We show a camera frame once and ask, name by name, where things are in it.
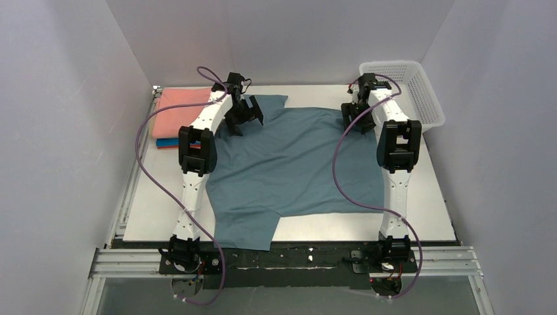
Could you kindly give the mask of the blue-grey t shirt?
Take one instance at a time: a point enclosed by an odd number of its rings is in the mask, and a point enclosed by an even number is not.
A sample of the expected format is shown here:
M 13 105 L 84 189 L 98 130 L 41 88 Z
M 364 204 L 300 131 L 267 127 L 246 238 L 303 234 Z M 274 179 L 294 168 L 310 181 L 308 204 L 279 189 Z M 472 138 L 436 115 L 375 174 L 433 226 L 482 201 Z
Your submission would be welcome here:
M 217 165 L 206 183 L 222 247 L 268 250 L 279 220 L 321 213 L 377 213 L 384 179 L 376 138 L 346 133 L 339 110 L 287 108 L 284 95 L 259 95 L 263 126 L 215 134 Z

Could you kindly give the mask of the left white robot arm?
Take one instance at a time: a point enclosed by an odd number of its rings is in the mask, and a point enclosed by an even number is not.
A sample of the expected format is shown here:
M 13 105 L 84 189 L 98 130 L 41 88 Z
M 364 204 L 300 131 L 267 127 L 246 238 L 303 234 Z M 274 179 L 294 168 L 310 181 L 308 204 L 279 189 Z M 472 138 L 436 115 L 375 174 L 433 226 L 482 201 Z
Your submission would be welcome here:
M 251 83 L 243 75 L 231 72 L 222 84 L 211 89 L 211 105 L 205 107 L 188 127 L 178 132 L 178 161 L 183 172 L 181 204 L 185 207 L 173 231 L 167 251 L 168 259 L 192 261 L 203 231 L 194 220 L 202 207 L 202 196 L 210 173 L 217 165 L 215 134 L 223 123 L 232 136 L 242 136 L 243 123 L 258 120 L 263 113 L 254 96 L 249 101 L 244 91 Z

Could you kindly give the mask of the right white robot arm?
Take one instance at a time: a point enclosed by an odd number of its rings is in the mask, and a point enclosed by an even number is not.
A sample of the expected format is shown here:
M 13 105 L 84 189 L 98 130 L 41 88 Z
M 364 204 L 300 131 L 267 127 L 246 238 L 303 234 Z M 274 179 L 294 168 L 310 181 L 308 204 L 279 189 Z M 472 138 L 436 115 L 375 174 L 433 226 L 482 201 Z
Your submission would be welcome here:
M 411 173 L 420 155 L 422 124 L 410 119 L 395 100 L 401 87 L 386 75 L 363 73 L 349 86 L 351 102 L 341 105 L 344 129 L 376 136 L 376 160 L 384 178 L 384 216 L 378 243 L 365 258 L 374 264 L 409 260 L 411 241 L 407 195 Z

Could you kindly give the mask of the white plastic basket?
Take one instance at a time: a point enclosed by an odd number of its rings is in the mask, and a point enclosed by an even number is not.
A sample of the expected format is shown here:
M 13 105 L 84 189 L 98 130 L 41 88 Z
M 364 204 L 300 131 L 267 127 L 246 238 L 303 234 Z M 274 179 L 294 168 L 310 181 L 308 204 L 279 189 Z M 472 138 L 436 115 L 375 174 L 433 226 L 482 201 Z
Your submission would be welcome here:
M 395 97 L 396 102 L 410 119 L 421 122 L 423 132 L 445 123 L 439 100 L 420 63 L 412 60 L 364 62 L 359 65 L 359 73 L 386 75 L 396 81 L 402 88 L 401 95 Z

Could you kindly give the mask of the orange folded t shirt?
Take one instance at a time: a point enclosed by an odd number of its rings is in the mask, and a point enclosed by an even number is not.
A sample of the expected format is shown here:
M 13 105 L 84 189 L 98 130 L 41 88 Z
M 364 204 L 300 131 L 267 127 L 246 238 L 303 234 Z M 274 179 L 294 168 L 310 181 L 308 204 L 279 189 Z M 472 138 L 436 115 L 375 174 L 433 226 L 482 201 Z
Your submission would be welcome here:
M 192 144 L 189 144 L 190 147 L 192 148 L 199 148 L 200 147 L 200 143 L 199 142 L 195 142 Z M 171 142 L 171 143 L 159 143 L 156 142 L 156 147 L 159 150 L 170 150 L 170 149 L 178 149 L 179 147 L 179 143 L 178 142 Z

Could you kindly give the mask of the pink folded t shirt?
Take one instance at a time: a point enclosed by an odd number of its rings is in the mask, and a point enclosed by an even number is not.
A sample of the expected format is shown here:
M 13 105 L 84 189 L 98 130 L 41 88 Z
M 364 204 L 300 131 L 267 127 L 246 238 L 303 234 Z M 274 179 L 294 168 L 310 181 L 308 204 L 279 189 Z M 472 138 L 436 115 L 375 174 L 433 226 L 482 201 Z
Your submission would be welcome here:
M 174 105 L 205 103 L 210 98 L 211 89 L 165 88 L 160 95 L 155 110 Z M 177 138 L 182 126 L 188 127 L 204 108 L 192 106 L 160 112 L 150 120 L 150 136 L 154 139 Z

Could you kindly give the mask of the blue folded t shirt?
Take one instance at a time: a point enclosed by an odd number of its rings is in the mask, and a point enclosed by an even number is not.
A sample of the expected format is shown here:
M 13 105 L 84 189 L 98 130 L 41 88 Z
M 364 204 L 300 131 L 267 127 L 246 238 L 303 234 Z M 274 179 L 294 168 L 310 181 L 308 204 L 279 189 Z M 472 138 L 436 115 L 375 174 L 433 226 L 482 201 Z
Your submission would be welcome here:
M 156 142 L 159 142 L 159 143 L 161 143 L 161 142 L 162 143 L 178 142 L 179 143 L 179 139 L 178 138 L 159 138 L 159 139 L 156 139 Z

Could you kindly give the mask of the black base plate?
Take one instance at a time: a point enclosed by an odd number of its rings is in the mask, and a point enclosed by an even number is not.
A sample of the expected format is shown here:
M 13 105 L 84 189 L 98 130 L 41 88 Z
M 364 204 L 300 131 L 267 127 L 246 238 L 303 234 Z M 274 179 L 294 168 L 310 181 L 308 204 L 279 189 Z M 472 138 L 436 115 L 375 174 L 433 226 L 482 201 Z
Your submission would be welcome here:
M 158 249 L 159 273 L 191 275 L 205 289 L 237 287 L 349 287 L 386 282 L 418 270 L 407 241 L 273 242 L 268 250 L 223 249 L 200 240 L 171 240 Z

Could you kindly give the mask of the aluminium frame rail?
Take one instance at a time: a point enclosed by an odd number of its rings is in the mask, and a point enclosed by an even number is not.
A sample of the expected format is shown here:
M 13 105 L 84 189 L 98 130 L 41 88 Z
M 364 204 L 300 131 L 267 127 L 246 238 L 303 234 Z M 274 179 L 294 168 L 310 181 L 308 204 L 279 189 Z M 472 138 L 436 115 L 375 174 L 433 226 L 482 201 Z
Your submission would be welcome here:
M 399 299 L 377 296 L 371 284 L 349 287 L 202 288 L 200 300 L 185 303 L 184 275 L 159 273 L 156 243 L 114 240 L 99 249 L 91 268 L 83 314 L 491 314 L 483 272 L 473 247 L 463 246 L 449 218 L 427 147 L 412 174 L 409 221 L 421 247 L 414 250 L 422 270 L 404 274 L 407 293 Z M 276 242 L 371 242 L 380 218 L 362 213 L 282 219 Z

